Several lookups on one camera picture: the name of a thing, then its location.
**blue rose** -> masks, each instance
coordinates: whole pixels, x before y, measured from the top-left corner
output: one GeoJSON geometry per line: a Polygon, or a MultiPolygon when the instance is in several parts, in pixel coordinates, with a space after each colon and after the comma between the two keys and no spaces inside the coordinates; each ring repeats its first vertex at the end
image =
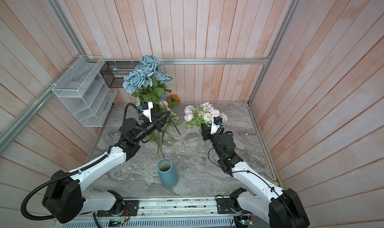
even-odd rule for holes
{"type": "Polygon", "coordinates": [[[140,62],[142,63],[140,66],[151,68],[152,71],[156,70],[156,67],[163,66],[163,63],[152,55],[146,55],[145,57],[140,58],[140,62]]]}
{"type": "Polygon", "coordinates": [[[156,76],[158,80],[163,82],[165,85],[170,85],[170,83],[167,81],[167,80],[171,80],[171,78],[168,77],[168,74],[155,70],[153,72],[153,75],[156,76]]]}
{"type": "Polygon", "coordinates": [[[129,73],[128,77],[124,77],[124,82],[122,86],[127,90],[128,93],[132,94],[137,88],[140,88],[142,85],[146,85],[147,77],[144,74],[144,71],[135,69],[129,73]]]}

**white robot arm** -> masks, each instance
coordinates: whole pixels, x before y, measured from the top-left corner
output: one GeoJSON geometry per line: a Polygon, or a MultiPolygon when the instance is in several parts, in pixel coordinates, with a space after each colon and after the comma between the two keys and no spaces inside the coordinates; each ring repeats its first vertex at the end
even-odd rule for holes
{"type": "MultiPolygon", "coordinates": [[[[133,118],[124,119],[119,131],[119,141],[110,146],[108,151],[79,168],[68,173],[58,171],[51,180],[34,189],[24,199],[21,207],[23,216],[31,220],[56,218],[60,223],[72,220],[78,214],[92,211],[110,211],[119,215],[123,211],[123,198],[113,190],[103,193],[87,193],[85,189],[97,178],[110,169],[131,159],[139,150],[139,142],[154,130],[161,128],[169,118],[170,112],[151,115],[152,102],[136,107],[144,122],[138,125],[133,118]],[[33,194],[48,186],[43,198],[43,206],[52,216],[34,216],[26,211],[26,204],[33,194]]],[[[232,132],[223,132],[222,119],[212,116],[212,125],[202,130],[203,140],[210,140],[219,160],[218,165],[224,173],[240,180],[251,189],[256,196],[244,188],[239,188],[230,195],[231,210],[234,212],[249,211],[270,224],[271,228],[306,228],[309,226],[304,208],[297,194],[288,189],[269,182],[250,168],[234,151],[232,132]]]]}

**marble tabletop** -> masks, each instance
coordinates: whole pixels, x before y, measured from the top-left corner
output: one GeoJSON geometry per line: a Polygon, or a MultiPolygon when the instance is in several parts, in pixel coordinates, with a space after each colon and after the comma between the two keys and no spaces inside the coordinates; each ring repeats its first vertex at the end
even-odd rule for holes
{"type": "MultiPolygon", "coordinates": [[[[186,105],[198,103],[181,103],[174,108],[179,115],[177,124],[181,135],[173,126],[169,131],[173,139],[175,153],[172,151],[170,138],[165,134],[162,151],[165,158],[169,158],[175,166],[179,182],[173,188],[164,188],[157,173],[157,162],[163,155],[156,154],[155,142],[141,143],[140,150],[129,161],[118,165],[99,177],[87,190],[90,192],[104,192],[114,190],[123,197],[167,197],[167,196],[211,196],[228,195],[239,187],[247,187],[240,181],[212,164],[205,152],[198,151],[197,144],[201,144],[199,128],[186,130],[183,126],[184,108],[186,105]]],[[[246,103],[213,103],[213,106],[228,116],[229,126],[225,130],[233,131],[236,143],[236,153],[244,159],[249,166],[263,177],[271,180],[271,173],[253,127],[248,105],[246,103]]],[[[120,137],[119,128],[122,124],[124,104],[116,104],[111,110],[106,126],[92,155],[92,159],[104,153],[108,146],[116,143],[120,137]]],[[[128,108],[127,117],[138,118],[132,108],[128,108]]],[[[214,150],[210,153],[211,160],[217,160],[214,150]]]]}

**white wire basket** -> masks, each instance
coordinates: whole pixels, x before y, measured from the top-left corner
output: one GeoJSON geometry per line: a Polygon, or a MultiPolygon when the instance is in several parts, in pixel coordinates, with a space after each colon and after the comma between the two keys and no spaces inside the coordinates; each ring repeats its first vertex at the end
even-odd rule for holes
{"type": "Polygon", "coordinates": [[[52,89],[83,126],[101,127],[117,95],[103,78],[95,78],[103,65],[102,57],[88,63],[82,56],[52,89]]]}

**mounting plate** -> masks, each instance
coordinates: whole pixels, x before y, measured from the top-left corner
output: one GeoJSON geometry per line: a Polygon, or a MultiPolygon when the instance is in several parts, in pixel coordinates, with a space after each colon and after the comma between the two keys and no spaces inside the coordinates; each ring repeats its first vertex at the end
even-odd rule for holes
{"type": "MultiPolygon", "coordinates": [[[[124,201],[124,207],[128,208],[129,216],[137,216],[137,209],[139,208],[139,201],[138,200],[125,200],[124,201]]],[[[110,211],[103,211],[100,210],[97,212],[98,217],[109,217],[112,216],[112,213],[110,211]]]]}

